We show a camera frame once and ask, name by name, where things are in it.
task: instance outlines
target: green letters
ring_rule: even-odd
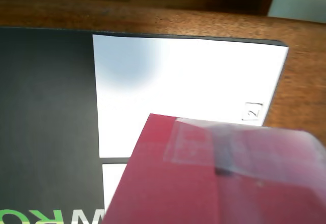
[[[37,221],[35,224],[63,224],[63,218],[61,210],[54,210],[53,213],[55,215],[54,219],[49,219],[45,215],[43,215],[38,210],[30,210],[30,212],[35,215],[40,220]]]
[[[0,224],[5,224],[3,221],[4,215],[15,215],[20,219],[22,224],[30,224],[30,221],[27,219],[27,217],[16,210],[0,210]]]

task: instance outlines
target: red folder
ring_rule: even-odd
[[[150,115],[103,223],[325,224],[325,165],[306,132]]]

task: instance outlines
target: transparent tape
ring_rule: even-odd
[[[326,223],[326,150],[307,132],[179,118],[164,160],[215,170],[222,224]]]

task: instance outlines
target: white paper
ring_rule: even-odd
[[[127,164],[103,164],[103,192],[105,210],[111,203],[114,193]]]
[[[93,35],[93,43],[100,157],[130,157],[150,113],[261,126],[288,52],[200,39]]]

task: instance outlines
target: square box with number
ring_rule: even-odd
[[[261,103],[245,103],[242,113],[243,121],[254,121],[259,120],[260,111],[263,105]]]

